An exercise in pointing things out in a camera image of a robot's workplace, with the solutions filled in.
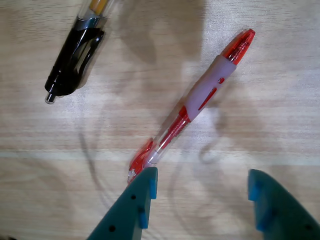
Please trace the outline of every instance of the wood grain surface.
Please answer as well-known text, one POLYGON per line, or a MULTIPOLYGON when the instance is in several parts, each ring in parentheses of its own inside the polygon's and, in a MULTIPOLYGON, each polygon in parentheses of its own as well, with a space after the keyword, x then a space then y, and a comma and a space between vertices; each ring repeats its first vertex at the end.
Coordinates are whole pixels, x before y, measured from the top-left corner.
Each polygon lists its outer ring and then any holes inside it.
POLYGON ((86 84, 44 84, 82 0, 0 1, 0 234, 85 240, 128 164, 240 31, 256 37, 158 164, 146 240, 259 240, 251 168, 320 221, 318 0, 122 0, 86 84))

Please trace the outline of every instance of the red pen cap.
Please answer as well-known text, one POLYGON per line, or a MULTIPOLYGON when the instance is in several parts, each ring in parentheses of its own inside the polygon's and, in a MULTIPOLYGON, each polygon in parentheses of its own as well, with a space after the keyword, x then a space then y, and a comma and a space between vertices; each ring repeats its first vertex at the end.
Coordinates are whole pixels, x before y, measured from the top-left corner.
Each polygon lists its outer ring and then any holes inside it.
POLYGON ((230 44, 222 51, 221 55, 233 64, 237 65, 246 51, 248 50, 256 32, 252 29, 240 33, 230 44))

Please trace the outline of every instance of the red plastic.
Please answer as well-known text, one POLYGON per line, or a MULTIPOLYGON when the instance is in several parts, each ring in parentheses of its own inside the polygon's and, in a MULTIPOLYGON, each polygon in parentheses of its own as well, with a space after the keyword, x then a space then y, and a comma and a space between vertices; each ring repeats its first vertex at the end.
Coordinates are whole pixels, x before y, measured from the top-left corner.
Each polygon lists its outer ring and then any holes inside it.
POLYGON ((136 175, 142 172, 142 170, 144 169, 145 157, 151 150, 153 144, 154 142, 152 138, 146 142, 146 144, 140 149, 140 151, 134 156, 133 160, 131 161, 129 171, 134 170, 136 175))
POLYGON ((183 106, 179 111, 179 116, 173 121, 171 126, 168 128, 168 132, 161 140, 159 147, 161 147, 161 149, 165 149, 166 146, 169 143, 171 143, 172 139, 177 137, 189 123, 191 123, 191 121, 189 119, 187 109, 185 106, 183 106))
POLYGON ((225 79, 222 77, 218 80, 218 84, 222 84, 225 81, 225 79))
POLYGON ((217 88, 214 87, 211 92, 209 93, 209 95, 206 97, 206 99, 204 100, 204 102, 201 104, 201 106, 199 107, 198 111, 200 111, 205 105, 206 103, 210 100, 210 98, 216 93, 217 88))
POLYGON ((223 51, 222 56, 237 65, 248 50, 256 32, 249 29, 240 33, 223 51))

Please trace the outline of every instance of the pen clip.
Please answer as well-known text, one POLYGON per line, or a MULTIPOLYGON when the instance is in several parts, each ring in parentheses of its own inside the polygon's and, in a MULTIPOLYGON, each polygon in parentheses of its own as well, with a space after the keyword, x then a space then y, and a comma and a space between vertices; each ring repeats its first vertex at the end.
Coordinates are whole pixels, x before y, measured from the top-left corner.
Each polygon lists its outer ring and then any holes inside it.
POLYGON ((138 174, 137 171, 142 171, 144 160, 147 156, 147 153, 152 149, 153 144, 154 140, 150 138, 132 159, 129 170, 135 170, 136 174, 138 174))
POLYGON ((84 74, 85 72, 85 69, 91 59, 91 57, 94 55, 96 49, 98 48, 99 46, 99 43, 101 42, 103 36, 104 36, 105 32, 104 31, 100 31, 97 35, 97 37, 95 39, 92 39, 91 43, 90 43, 90 49, 89 51, 87 52, 80 68, 79 68, 79 77, 81 78, 82 75, 84 74))

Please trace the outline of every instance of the pen end cap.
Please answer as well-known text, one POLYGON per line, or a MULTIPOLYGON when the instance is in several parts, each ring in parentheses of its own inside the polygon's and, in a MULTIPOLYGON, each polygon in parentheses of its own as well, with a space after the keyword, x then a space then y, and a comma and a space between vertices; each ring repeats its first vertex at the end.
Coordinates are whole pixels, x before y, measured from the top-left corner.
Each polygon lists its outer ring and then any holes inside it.
POLYGON ((237 65, 247 52, 256 32, 252 29, 241 32, 222 52, 222 55, 237 65))
POLYGON ((51 94, 51 93, 48 93, 48 95, 45 97, 44 101, 47 103, 47 104, 54 104, 55 103, 55 100, 56 100, 56 96, 51 94))

